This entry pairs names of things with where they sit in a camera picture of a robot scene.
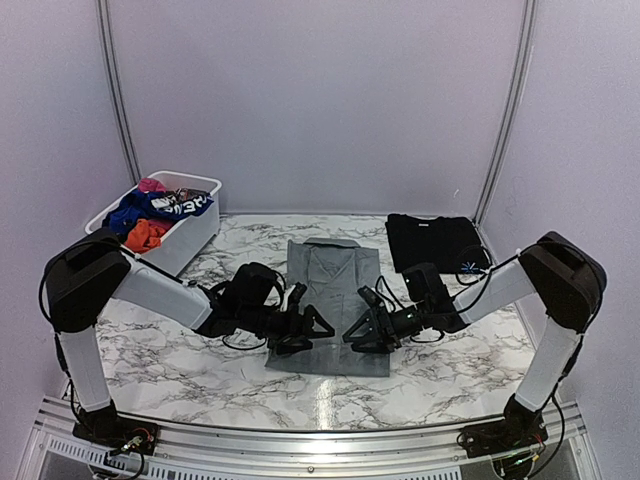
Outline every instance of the white arm segment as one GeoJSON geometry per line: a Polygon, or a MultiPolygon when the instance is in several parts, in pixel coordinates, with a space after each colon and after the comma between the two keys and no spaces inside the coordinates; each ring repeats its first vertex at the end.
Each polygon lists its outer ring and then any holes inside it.
{"type": "Polygon", "coordinates": [[[515,259],[495,271],[489,280],[481,280],[456,296],[453,301],[455,309],[460,311],[468,305],[471,305],[487,281],[489,281],[489,285],[482,294],[482,297],[480,297],[478,303],[466,312],[460,314],[460,318],[467,325],[477,322],[490,313],[516,300],[536,293],[536,289],[529,281],[529,277],[520,265],[520,262],[518,262],[518,259],[515,259]]]}
{"type": "MultiPolygon", "coordinates": [[[[187,287],[127,257],[131,270],[112,298],[126,300],[169,317],[196,330],[212,310],[209,299],[197,287],[187,287]]],[[[73,379],[80,405],[87,412],[109,406],[107,388],[96,331],[89,327],[78,333],[60,333],[60,345],[73,379]]]]}
{"type": "Polygon", "coordinates": [[[562,328],[552,318],[547,318],[542,341],[516,391],[520,405],[532,412],[544,406],[579,343],[578,332],[562,328]]]}
{"type": "Polygon", "coordinates": [[[186,287],[126,257],[131,270],[112,298],[126,300],[197,330],[211,315],[209,299],[198,287],[186,287]]]}

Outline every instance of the pile of clothes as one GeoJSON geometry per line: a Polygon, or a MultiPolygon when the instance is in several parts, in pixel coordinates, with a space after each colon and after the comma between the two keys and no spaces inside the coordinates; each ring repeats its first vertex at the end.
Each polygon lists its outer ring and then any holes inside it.
{"type": "Polygon", "coordinates": [[[145,253],[159,247],[161,237],[177,222],[200,216],[213,203],[204,191],[181,188],[168,191],[158,180],[143,178],[102,221],[126,247],[145,253]]]}

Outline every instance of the vertical metal post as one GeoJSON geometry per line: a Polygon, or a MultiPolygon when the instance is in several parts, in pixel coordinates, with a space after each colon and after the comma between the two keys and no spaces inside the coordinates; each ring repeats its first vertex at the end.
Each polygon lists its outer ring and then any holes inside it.
{"type": "Polygon", "coordinates": [[[98,12],[102,53],[104,55],[105,66],[107,69],[111,103],[113,104],[116,116],[118,134],[122,143],[122,151],[124,153],[125,162],[127,163],[131,182],[133,184],[137,184],[142,175],[140,174],[140,166],[138,165],[136,150],[133,145],[133,139],[131,138],[131,131],[129,129],[129,121],[127,120],[127,113],[124,108],[124,99],[122,97],[122,88],[120,86],[120,74],[118,73],[116,52],[113,44],[113,34],[111,31],[111,14],[109,12],[108,0],[96,0],[96,8],[98,12]]]}
{"type": "Polygon", "coordinates": [[[529,57],[531,55],[537,4],[537,0],[526,0],[524,6],[520,41],[518,44],[518,53],[516,55],[513,76],[511,78],[509,96],[507,98],[507,104],[502,117],[502,124],[500,125],[500,133],[498,134],[496,145],[493,150],[489,171],[487,172],[487,177],[482,188],[482,194],[480,195],[476,212],[473,216],[473,222],[477,226],[482,225],[487,213],[487,208],[489,207],[489,202],[491,201],[491,197],[498,180],[498,175],[500,174],[500,170],[502,169],[502,164],[507,153],[509,137],[511,136],[511,129],[513,128],[516,111],[522,98],[522,92],[524,90],[524,84],[527,76],[527,68],[529,66],[529,57]]]}

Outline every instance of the white wall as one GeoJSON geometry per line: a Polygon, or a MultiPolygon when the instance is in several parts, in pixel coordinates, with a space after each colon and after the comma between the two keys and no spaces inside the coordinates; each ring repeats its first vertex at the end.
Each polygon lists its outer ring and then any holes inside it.
{"type": "MultiPolygon", "coordinates": [[[[543,0],[534,46],[484,227],[500,258],[555,229],[606,269],[604,306],[569,380],[603,478],[638,478],[640,3],[543,0]]],[[[523,308],[539,337],[541,305],[523,308]]]]}
{"type": "Polygon", "coordinates": [[[0,477],[63,375],[37,306],[46,261],[128,187],[94,2],[0,2],[0,477]]]}
{"type": "Polygon", "coordinates": [[[113,0],[144,173],[233,212],[471,215],[522,0],[113,0]]]}

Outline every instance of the vent grille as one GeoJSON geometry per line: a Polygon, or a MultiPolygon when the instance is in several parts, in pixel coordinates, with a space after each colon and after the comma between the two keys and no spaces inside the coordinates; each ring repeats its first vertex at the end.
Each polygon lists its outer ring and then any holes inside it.
{"type": "MultiPolygon", "coordinates": [[[[48,450],[58,455],[77,460],[82,463],[88,463],[92,466],[111,469],[114,471],[123,471],[129,467],[131,463],[133,467],[138,464],[137,459],[127,461],[128,457],[107,458],[105,462],[106,452],[99,450],[91,445],[84,445],[73,440],[50,437],[48,450]]],[[[274,477],[266,477],[261,475],[225,475],[216,472],[206,472],[198,468],[189,468],[182,466],[165,465],[167,460],[159,463],[155,458],[145,457],[147,467],[142,478],[152,480],[276,480],[274,477]]],[[[359,480],[463,480],[460,468],[452,467],[440,470],[431,470],[424,473],[414,473],[412,475],[384,475],[374,478],[359,480]]]]}

